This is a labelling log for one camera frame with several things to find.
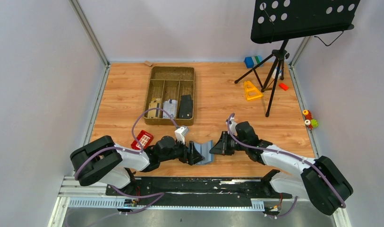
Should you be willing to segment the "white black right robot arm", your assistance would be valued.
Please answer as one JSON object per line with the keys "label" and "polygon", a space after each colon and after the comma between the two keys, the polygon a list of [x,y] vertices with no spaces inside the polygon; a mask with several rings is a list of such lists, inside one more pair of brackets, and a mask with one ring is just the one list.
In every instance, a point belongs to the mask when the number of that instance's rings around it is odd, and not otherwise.
{"label": "white black right robot arm", "polygon": [[328,216],[346,207],[345,201],[353,194],[353,187],[330,158],[309,158],[288,152],[260,139],[249,122],[226,121],[226,124],[228,129],[222,132],[210,153],[230,156],[235,151],[244,151],[252,161],[278,168],[261,184],[263,195],[270,198],[278,193],[295,195],[309,200]]}

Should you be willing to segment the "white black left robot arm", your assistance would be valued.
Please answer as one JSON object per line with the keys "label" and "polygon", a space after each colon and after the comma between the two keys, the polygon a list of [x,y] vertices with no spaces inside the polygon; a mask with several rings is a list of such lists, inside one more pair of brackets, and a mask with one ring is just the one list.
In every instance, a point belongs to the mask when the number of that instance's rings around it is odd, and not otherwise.
{"label": "white black left robot arm", "polygon": [[157,169],[161,162],[178,159],[190,166],[203,161],[194,146],[164,136],[154,145],[142,152],[120,146],[111,136],[103,136],[70,154],[75,170],[75,179],[81,186],[90,186],[96,182],[113,185],[124,195],[132,195],[136,190],[131,170],[150,172]]}

